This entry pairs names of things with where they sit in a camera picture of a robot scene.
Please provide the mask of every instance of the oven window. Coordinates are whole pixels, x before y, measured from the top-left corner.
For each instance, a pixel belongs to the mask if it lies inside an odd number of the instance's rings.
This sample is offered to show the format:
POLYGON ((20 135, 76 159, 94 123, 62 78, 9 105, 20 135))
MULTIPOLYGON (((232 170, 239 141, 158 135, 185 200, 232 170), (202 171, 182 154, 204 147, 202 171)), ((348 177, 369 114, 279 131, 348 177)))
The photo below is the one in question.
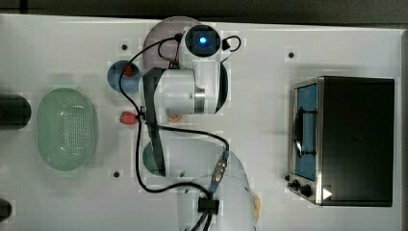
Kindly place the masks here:
POLYGON ((315 181, 316 123, 318 87, 316 84, 297 89, 295 120, 295 174, 315 181))

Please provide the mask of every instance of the white tabletop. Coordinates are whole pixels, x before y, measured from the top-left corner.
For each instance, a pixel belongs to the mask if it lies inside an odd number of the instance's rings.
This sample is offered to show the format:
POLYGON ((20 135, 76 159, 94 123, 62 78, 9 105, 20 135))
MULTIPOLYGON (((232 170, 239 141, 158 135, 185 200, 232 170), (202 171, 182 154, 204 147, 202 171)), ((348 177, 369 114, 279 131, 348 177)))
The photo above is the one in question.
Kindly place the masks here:
MULTIPOLYGON (((13 215, 0 223, 0 230, 178 230, 175 193, 149 194, 137 183, 136 127, 118 122, 131 105, 107 82, 110 65, 136 54, 157 22, 0 15, 0 90, 24 96, 33 110, 22 130, 0 131, 0 197, 13 205, 13 215), (123 42, 128 51, 120 50, 123 42), (36 145, 39 101, 59 87, 88 97, 98 117, 96 151, 70 173, 49 167, 36 145), (119 178, 113 178, 115 171, 119 178)), ((185 116, 183 126, 219 132, 231 142, 262 201, 258 230, 400 230, 401 31, 211 25, 243 41, 226 62, 228 101, 218 115, 185 116), (289 52, 295 53, 293 59, 289 52), (318 207, 286 188, 290 88, 320 75, 395 78, 392 208, 318 207)), ((136 65, 142 67, 140 59, 136 65)))

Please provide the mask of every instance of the small bottle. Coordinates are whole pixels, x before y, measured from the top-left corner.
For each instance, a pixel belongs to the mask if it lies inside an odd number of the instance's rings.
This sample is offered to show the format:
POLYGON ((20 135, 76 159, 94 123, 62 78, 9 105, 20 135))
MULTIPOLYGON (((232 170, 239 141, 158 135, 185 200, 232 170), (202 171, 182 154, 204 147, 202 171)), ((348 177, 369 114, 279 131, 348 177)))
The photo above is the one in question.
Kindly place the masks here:
POLYGON ((0 130, 18 130, 31 118, 31 106, 17 94, 0 94, 0 130))

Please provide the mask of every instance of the red object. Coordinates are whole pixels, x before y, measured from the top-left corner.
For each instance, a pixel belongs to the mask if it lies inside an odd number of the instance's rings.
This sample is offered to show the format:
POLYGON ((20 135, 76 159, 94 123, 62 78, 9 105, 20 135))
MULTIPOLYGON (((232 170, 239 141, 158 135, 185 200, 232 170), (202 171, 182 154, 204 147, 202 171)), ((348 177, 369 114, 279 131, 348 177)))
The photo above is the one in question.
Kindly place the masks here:
POLYGON ((138 119, 136 118, 135 114, 125 111, 120 116, 120 122, 123 124, 132 125, 138 123, 138 119))
POLYGON ((127 77, 132 77, 135 73, 132 71, 132 66, 130 64, 125 64, 122 68, 123 74, 127 77))

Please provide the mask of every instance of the oven knob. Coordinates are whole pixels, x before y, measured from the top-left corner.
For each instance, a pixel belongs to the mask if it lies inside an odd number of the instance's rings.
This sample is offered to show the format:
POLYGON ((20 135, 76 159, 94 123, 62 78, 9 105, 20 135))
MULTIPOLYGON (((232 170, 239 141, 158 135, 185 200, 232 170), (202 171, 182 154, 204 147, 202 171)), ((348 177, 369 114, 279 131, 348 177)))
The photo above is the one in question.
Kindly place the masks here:
POLYGON ((300 193, 302 193, 306 197, 309 197, 312 195, 312 188, 310 188, 310 185, 304 185, 300 187, 300 193))
POLYGON ((299 189, 300 184, 297 180, 293 180, 291 183, 288 183, 288 186, 292 187, 294 191, 297 191, 299 189))

